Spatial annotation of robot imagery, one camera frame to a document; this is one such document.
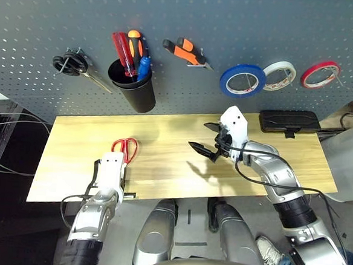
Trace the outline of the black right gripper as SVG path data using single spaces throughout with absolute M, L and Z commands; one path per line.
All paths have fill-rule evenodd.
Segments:
M 204 147 L 204 145 L 198 142 L 190 142 L 188 144 L 194 149 L 198 154 L 208 158 L 212 162 L 216 162 L 219 156 L 230 157 L 230 147 L 232 146 L 232 136 L 228 133 L 228 130 L 222 128 L 220 124 L 209 122 L 204 123 L 204 126 L 218 133 L 215 137 L 215 147 L 217 148 L 217 152 L 213 152 Z

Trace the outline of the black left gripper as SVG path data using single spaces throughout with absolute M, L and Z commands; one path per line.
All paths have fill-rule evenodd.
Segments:
M 121 169 L 121 178 L 120 178 L 120 184 L 121 184 L 121 188 L 122 190 L 125 189 L 126 187 L 126 170 L 127 170 L 128 165 L 127 164 L 122 164 L 122 169 Z M 134 192 L 130 192 L 127 193 L 125 192 L 124 194 L 124 198 L 136 198 L 136 193 Z

